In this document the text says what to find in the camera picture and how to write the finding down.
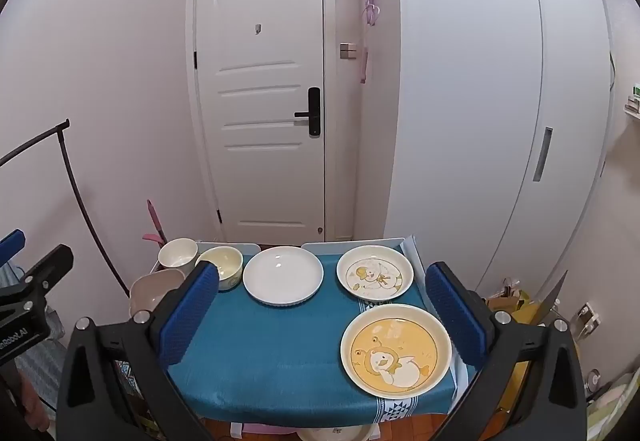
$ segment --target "blue gripper pad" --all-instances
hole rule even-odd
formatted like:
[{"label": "blue gripper pad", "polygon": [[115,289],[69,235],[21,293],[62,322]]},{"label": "blue gripper pad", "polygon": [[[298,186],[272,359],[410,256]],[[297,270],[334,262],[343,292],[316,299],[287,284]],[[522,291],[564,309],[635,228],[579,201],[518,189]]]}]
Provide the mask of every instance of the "blue gripper pad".
[{"label": "blue gripper pad", "polygon": [[12,257],[24,248],[24,233],[14,230],[0,241],[0,266],[5,265]]},{"label": "blue gripper pad", "polygon": [[426,290],[462,361],[479,369],[486,358],[484,329],[436,264],[426,272]]},{"label": "blue gripper pad", "polygon": [[[188,284],[190,279],[191,275],[184,284]],[[175,307],[172,315],[164,323],[156,350],[158,362],[164,370],[167,370],[169,365],[175,365],[182,360],[204,315],[218,294],[219,284],[220,274],[217,267],[207,262]]]}]

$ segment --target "door panel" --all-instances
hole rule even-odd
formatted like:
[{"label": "door panel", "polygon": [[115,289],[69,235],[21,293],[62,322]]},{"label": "door panel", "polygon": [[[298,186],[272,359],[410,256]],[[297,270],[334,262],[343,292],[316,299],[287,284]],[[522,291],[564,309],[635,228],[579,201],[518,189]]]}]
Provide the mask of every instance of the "door panel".
[{"label": "door panel", "polygon": [[482,295],[496,291],[504,277],[519,279],[532,295],[542,287],[578,224],[604,146],[610,71],[602,0],[540,4],[544,62],[538,130],[513,217],[478,287]]},{"label": "door panel", "polygon": [[417,239],[466,287],[522,186],[542,78],[538,0],[401,0],[398,133],[385,237]]},{"label": "door panel", "polygon": [[322,0],[196,0],[196,49],[226,240],[324,240],[324,140],[294,117],[323,100]]}]

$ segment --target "teal tablecloth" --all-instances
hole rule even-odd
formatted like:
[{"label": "teal tablecloth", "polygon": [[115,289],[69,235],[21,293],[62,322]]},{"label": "teal tablecloth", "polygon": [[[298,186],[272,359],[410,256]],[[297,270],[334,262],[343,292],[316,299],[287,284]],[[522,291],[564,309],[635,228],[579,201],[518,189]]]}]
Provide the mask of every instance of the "teal tablecloth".
[{"label": "teal tablecloth", "polygon": [[[372,304],[351,296],[338,282],[340,255],[319,259],[322,286],[300,305],[263,305],[242,283],[215,298],[182,362],[169,368],[188,404],[211,419],[290,427],[447,413],[456,389],[451,371],[426,394],[401,401],[366,394],[348,378],[340,363],[340,339],[351,320]],[[434,314],[416,282],[393,302]]]}]

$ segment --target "cabinet door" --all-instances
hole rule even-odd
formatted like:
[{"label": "cabinet door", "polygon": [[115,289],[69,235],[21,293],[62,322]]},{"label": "cabinet door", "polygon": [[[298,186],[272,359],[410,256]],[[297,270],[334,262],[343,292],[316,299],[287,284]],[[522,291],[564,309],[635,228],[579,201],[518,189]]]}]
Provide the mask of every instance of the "cabinet door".
[{"label": "cabinet door", "polygon": [[538,0],[401,0],[385,237],[414,234],[425,265],[478,285],[522,186],[541,78]]},{"label": "cabinet door", "polygon": [[602,0],[540,0],[540,117],[522,192],[478,288],[514,277],[535,294],[558,263],[598,173],[609,115],[609,35]]}]

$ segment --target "gray cloth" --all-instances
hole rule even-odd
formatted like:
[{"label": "gray cloth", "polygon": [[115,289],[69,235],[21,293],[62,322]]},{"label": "gray cloth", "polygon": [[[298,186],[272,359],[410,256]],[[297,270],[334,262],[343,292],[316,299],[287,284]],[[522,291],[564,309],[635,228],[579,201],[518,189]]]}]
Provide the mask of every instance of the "gray cloth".
[{"label": "gray cloth", "polygon": [[[23,271],[20,267],[11,261],[7,262],[0,267],[0,287],[17,284],[18,277],[21,277],[22,274]],[[47,306],[45,313],[47,324],[51,329],[49,338],[15,358],[15,365],[29,378],[38,395],[55,407],[66,355],[66,347],[58,340],[65,335],[65,329],[54,309]],[[49,407],[45,407],[45,409],[50,418],[56,418],[55,411]]]}]

